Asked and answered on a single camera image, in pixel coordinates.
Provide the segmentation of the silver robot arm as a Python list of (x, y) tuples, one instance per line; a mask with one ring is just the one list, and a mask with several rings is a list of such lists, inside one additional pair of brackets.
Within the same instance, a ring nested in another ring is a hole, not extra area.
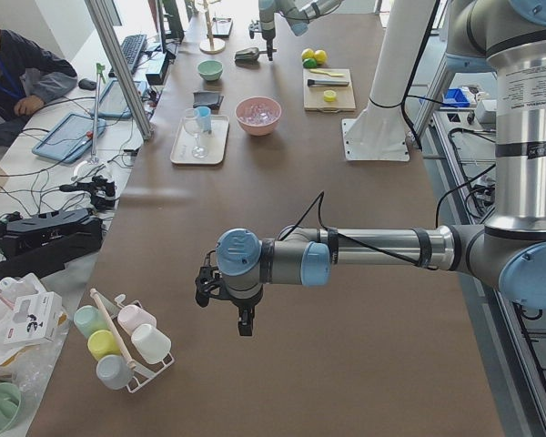
[(286, 20), (295, 36), (302, 36), (313, 20), (331, 14), (341, 4), (339, 0), (318, 0), (298, 7), (293, 0), (259, 0), (258, 19), (252, 20), (249, 24), (249, 37), (253, 39), (256, 33), (261, 34), (266, 43), (268, 60), (272, 61), (276, 37), (275, 14)]
[(498, 80), (495, 200), (479, 225), (426, 229), (284, 228), (274, 239), (231, 229), (205, 256), (196, 301), (228, 300), (253, 331), (267, 283), (319, 286), (333, 265), (459, 271), (507, 299), (546, 309), (546, 1), (455, 1), (447, 66)]

